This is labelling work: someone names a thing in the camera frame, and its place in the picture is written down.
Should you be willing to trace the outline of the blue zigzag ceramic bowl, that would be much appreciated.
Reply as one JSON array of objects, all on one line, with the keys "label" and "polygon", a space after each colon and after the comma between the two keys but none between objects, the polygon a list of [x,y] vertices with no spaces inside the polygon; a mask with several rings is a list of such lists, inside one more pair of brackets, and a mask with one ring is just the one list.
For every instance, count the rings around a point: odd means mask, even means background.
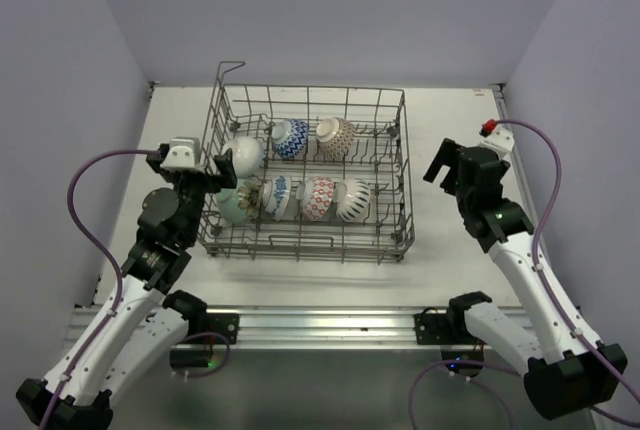
[{"label": "blue zigzag ceramic bowl", "polygon": [[289,118],[276,123],[271,130],[272,146],[283,160],[292,160],[306,147],[309,125],[306,121]]}]

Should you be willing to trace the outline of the brown dotted ceramic bowl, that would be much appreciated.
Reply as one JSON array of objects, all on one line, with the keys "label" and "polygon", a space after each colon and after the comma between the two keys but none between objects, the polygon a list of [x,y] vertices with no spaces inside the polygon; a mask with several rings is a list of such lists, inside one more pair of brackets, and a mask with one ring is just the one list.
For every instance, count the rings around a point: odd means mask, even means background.
[{"label": "brown dotted ceramic bowl", "polygon": [[338,117],[321,120],[315,130],[320,153],[331,160],[344,158],[355,141],[355,126]]}]

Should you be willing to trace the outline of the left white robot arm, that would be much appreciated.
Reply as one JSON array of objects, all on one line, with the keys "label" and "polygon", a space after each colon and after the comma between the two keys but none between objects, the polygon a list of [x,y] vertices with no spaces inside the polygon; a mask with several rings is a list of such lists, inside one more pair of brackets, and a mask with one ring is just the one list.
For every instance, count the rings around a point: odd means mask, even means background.
[{"label": "left white robot arm", "polygon": [[216,155],[210,174],[198,140],[175,139],[145,150],[166,182],[142,202],[136,242],[107,301],[69,352],[40,379],[25,380],[16,398],[40,429],[106,429],[117,398],[170,348],[183,342],[231,344],[208,327],[207,305],[174,291],[197,240],[206,198],[237,184],[233,154]]}]

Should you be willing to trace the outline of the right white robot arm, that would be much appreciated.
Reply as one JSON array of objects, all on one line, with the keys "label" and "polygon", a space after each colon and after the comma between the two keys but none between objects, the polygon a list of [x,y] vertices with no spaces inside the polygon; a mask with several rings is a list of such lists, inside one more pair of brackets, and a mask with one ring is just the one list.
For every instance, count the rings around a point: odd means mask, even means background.
[{"label": "right white robot arm", "polygon": [[465,230],[501,270],[531,323],[524,329],[482,292],[450,300],[445,329],[451,339],[479,339],[523,379],[526,394],[553,420],[609,400],[628,360],[584,320],[534,243],[522,207],[505,198],[509,163],[494,150],[444,139],[424,179],[448,172],[440,186],[456,199]]}]

